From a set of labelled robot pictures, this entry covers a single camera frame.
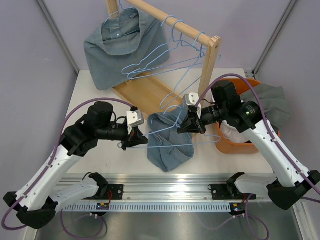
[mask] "gray floor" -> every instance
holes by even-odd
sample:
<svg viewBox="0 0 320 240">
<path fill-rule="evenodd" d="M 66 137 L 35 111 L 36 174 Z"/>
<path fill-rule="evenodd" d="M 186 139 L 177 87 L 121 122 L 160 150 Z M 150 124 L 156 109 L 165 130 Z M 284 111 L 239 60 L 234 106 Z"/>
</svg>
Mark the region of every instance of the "gray floor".
<svg viewBox="0 0 320 240">
<path fill-rule="evenodd" d="M 273 203 L 251 203 L 249 212 L 261 218 L 270 230 L 270 240 L 302 240 L 292 209 L 284 211 Z M 68 230 L 79 237 L 90 237 L 100 227 L 93 217 L 83 218 L 73 223 L 80 212 L 65 212 L 64 223 Z M 107 223 L 101 240 L 255 240 L 246 219 L 233 219 L 222 228 L 212 231 L 203 226 L 214 228 L 231 216 L 228 213 L 126 213 L 111 212 L 103 218 Z M 260 238 L 267 236 L 264 227 L 251 221 L 253 229 Z M 46 227 L 40 229 L 36 240 L 72 240 L 61 227 L 60 214 Z"/>
</svg>

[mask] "white ventilation grille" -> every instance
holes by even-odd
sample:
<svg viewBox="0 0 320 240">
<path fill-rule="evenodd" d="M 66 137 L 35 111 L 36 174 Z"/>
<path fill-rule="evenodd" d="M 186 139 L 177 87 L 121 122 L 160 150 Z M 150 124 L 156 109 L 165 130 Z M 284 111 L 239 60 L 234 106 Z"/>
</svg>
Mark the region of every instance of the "white ventilation grille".
<svg viewBox="0 0 320 240">
<path fill-rule="evenodd" d="M 227 202 L 113 202 L 109 209 L 97 209 L 97 202 L 79 202 L 67 206 L 64 212 L 131 212 L 131 213 L 167 213 L 167 212 L 230 212 L 230 204 Z"/>
</svg>

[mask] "metal pole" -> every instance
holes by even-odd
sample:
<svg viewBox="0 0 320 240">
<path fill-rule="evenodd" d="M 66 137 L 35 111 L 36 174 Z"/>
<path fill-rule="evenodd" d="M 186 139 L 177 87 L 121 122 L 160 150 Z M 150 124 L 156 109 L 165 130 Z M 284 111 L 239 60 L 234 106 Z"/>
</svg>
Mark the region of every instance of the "metal pole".
<svg viewBox="0 0 320 240">
<path fill-rule="evenodd" d="M 284 28 L 284 25 L 286 24 L 289 16 L 291 15 L 294 7 L 297 5 L 297 2 L 299 0 L 290 0 L 288 6 L 286 7 L 279 23 L 277 24 L 274 32 L 272 33 L 272 36 L 269 40 L 269 42 L 267 43 L 266 47 L 264 48 L 257 64 L 255 65 L 254 69 L 252 70 L 253 76 L 256 77 L 257 73 L 259 72 L 261 65 L 264 63 L 268 53 L 270 52 L 272 46 L 274 45 L 276 39 L 278 38 L 280 32 L 282 31 L 282 29 Z"/>
<path fill-rule="evenodd" d="M 76 72 L 76 74 L 79 74 L 79 68 L 78 65 L 74 59 L 74 57 L 71 55 L 60 31 L 58 30 L 46 4 L 44 3 L 43 0 L 35 0 L 35 2 L 37 3 L 37 5 L 39 6 L 42 15 L 44 16 L 44 19 L 46 20 L 46 22 L 48 23 L 50 29 L 52 30 L 54 36 L 56 37 L 56 40 L 58 41 L 60 47 L 62 48 L 65 56 L 67 57 L 67 59 L 69 60 L 71 66 L 73 67 L 74 71 Z"/>
</svg>

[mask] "wooden rod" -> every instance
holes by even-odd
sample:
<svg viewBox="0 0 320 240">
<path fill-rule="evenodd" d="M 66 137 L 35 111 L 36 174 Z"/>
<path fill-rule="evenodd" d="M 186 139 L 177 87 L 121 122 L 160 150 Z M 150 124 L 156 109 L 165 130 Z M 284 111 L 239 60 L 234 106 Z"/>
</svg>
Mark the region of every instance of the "wooden rod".
<svg viewBox="0 0 320 240">
<path fill-rule="evenodd" d="M 199 89 L 198 89 L 199 96 L 201 96 L 204 93 L 204 91 L 207 89 L 207 87 L 209 87 L 212 73 L 214 71 L 216 60 L 218 57 L 220 44 L 221 44 L 221 38 L 218 36 L 214 36 L 213 38 L 211 38 L 211 41 L 207 46 L 208 49 L 206 51 L 201 80 L 200 80 Z"/>
<path fill-rule="evenodd" d="M 105 0 L 106 6 L 108 8 L 109 16 L 119 11 L 118 0 Z M 118 16 L 119 13 L 112 15 L 110 18 L 113 19 Z"/>
<path fill-rule="evenodd" d="M 160 20 L 161 22 L 163 22 L 169 15 L 164 13 L 163 11 L 157 9 L 154 6 L 151 6 L 150 4 L 142 1 L 142 0 L 126 0 L 128 3 L 134 5 L 135 7 L 137 7 L 138 9 L 141 9 L 142 11 L 150 14 L 151 16 L 153 16 L 154 18 Z M 173 24 L 175 24 L 175 22 L 178 21 L 178 19 L 174 18 L 174 17 L 169 17 L 165 23 L 169 26 L 172 26 Z M 185 35 L 187 35 L 188 37 L 192 38 L 192 39 L 196 39 L 197 36 L 199 35 L 199 31 L 194 29 L 193 27 L 183 23 L 183 22 L 178 22 L 174 28 L 176 30 L 178 30 L 180 33 L 183 33 Z M 201 34 L 199 36 L 199 38 L 197 39 L 197 42 L 208 47 L 209 42 L 211 41 L 211 37 L 205 35 L 204 33 Z"/>
</svg>

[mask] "white table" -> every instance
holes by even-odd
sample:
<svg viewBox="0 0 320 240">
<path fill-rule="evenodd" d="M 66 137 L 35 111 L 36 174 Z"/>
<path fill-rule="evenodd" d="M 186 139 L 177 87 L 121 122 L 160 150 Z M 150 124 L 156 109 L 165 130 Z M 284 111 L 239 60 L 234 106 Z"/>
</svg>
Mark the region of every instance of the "white table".
<svg viewBox="0 0 320 240">
<path fill-rule="evenodd" d="M 185 70 L 177 70 L 170 73 L 158 75 L 158 78 L 170 87 L 180 79 Z M 185 89 L 190 83 L 201 75 L 201 69 L 192 69 L 181 85 L 177 88 L 178 92 Z M 217 77 L 235 73 L 245 77 L 243 69 L 215 69 L 211 81 Z M 190 92 L 197 92 L 199 84 L 190 88 Z M 68 112 L 79 104 L 100 97 L 117 98 L 112 89 L 100 91 L 97 90 L 90 72 L 81 70 L 73 91 Z M 126 105 L 112 102 L 117 116 L 125 116 L 129 108 Z M 82 115 L 84 115 L 88 106 L 78 110 L 69 120 L 67 126 L 74 124 Z M 145 123 L 139 127 L 143 133 L 147 133 L 148 126 Z M 212 134 L 212 128 L 207 126 L 208 134 Z M 193 143 L 213 141 L 212 137 L 205 137 L 197 134 L 193 138 Z M 100 174 L 115 175 L 232 175 L 237 172 L 269 174 L 272 169 L 260 153 L 256 154 L 223 154 L 219 152 L 214 143 L 194 145 L 194 157 L 188 162 L 182 164 L 177 169 L 164 173 L 154 166 L 147 158 L 147 149 L 128 149 L 123 151 L 117 147 L 118 141 L 100 140 L 98 146 L 90 150 L 85 157 L 73 166 L 69 174 L 85 174 L 87 172 L 99 172 Z"/>
</svg>

